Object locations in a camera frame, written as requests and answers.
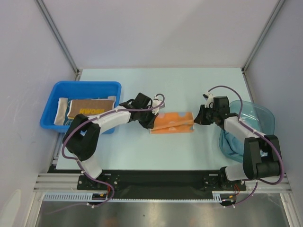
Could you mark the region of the yellow white towel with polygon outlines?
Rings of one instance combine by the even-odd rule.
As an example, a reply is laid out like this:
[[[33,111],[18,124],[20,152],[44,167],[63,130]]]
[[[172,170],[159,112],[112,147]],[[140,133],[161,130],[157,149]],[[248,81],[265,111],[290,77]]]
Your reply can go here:
[[[115,105],[115,100],[112,99],[76,99],[71,100],[69,111],[67,112],[68,119],[74,119],[76,115],[83,114],[85,116],[93,116],[102,114],[112,110]]]

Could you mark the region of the teal beige Doraemon towel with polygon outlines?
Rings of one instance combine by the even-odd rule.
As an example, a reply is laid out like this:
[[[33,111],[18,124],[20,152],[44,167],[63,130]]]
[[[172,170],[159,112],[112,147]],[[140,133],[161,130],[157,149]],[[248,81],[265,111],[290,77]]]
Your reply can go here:
[[[106,99],[112,99],[116,101],[116,96],[108,96]],[[69,111],[69,105],[72,99],[59,98],[57,113],[54,119],[54,125],[70,125],[73,119],[67,118],[67,112]]]

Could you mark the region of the light blue Doraemon towel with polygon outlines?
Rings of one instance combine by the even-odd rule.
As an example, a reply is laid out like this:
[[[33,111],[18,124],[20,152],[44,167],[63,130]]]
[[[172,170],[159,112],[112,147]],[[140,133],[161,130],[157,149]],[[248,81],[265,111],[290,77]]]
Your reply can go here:
[[[226,131],[222,131],[221,135],[220,149],[222,153],[226,157],[242,163],[244,153],[243,143]]]

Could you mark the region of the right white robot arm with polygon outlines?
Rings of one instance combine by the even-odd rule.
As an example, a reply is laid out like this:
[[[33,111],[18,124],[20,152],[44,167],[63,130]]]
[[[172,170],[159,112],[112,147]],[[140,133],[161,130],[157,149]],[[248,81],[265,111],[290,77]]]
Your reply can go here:
[[[223,175],[218,178],[218,185],[229,190],[237,180],[260,180],[277,176],[275,184],[284,177],[284,165],[280,154],[277,136],[261,133],[246,123],[241,112],[233,113],[226,96],[203,95],[206,103],[200,106],[194,123],[199,125],[216,124],[223,131],[234,136],[244,146],[242,163],[222,168]]]

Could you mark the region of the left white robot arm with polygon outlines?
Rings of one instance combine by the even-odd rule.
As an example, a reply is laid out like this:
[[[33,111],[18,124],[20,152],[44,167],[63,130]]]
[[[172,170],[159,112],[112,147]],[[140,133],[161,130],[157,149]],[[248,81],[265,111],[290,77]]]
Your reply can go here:
[[[104,185],[104,177],[95,155],[99,136],[119,125],[135,121],[145,129],[153,129],[159,110],[164,105],[163,94],[156,94],[152,99],[138,93],[136,98],[102,114],[92,117],[76,115],[62,140],[62,156],[76,161],[82,173],[88,177],[89,186],[100,189]]]

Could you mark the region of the orange polka dot towel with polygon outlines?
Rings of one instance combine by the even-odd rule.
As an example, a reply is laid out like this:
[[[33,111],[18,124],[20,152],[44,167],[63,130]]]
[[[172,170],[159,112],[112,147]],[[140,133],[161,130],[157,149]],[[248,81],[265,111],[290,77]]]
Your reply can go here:
[[[150,134],[174,134],[194,132],[194,118],[192,112],[160,113]]]

